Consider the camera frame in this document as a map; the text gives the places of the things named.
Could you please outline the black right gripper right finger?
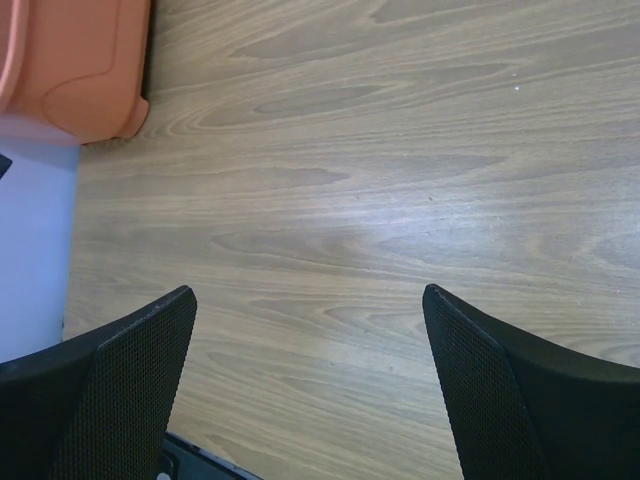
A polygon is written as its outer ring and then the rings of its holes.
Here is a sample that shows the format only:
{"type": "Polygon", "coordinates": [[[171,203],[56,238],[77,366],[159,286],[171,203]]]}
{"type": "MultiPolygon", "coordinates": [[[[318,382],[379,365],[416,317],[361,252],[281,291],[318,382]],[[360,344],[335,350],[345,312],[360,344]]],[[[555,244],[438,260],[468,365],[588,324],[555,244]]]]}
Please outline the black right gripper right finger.
{"type": "Polygon", "coordinates": [[[554,344],[436,284],[422,308],[464,478],[638,478],[637,368],[554,344]]]}

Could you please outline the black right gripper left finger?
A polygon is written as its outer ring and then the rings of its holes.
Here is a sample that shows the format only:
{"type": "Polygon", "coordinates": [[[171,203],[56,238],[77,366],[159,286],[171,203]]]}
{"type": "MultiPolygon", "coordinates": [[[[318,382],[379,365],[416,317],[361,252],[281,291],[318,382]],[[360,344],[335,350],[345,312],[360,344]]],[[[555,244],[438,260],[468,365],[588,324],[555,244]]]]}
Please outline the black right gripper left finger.
{"type": "Polygon", "coordinates": [[[155,478],[196,311],[181,286],[2,363],[2,478],[155,478]]]}

